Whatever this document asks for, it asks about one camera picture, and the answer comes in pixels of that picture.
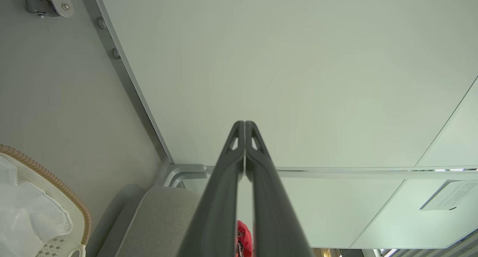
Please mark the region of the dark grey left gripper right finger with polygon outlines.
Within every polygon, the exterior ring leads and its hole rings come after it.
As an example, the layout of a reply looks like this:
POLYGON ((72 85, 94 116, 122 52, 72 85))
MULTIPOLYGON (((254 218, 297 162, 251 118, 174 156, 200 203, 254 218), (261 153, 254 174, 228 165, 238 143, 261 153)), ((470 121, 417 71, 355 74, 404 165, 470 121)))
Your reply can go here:
POLYGON ((256 123, 245 123, 245 171, 252 182, 256 257, 311 257, 276 167, 256 123))

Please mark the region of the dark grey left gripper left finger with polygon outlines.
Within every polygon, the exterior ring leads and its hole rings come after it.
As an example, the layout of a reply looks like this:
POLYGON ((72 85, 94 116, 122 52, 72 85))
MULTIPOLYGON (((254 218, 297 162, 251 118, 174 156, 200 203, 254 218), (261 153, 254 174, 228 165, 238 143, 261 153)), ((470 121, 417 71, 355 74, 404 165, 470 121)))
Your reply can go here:
POLYGON ((179 257, 234 257, 237 191, 243 173, 245 122, 236 121, 178 251, 179 257))

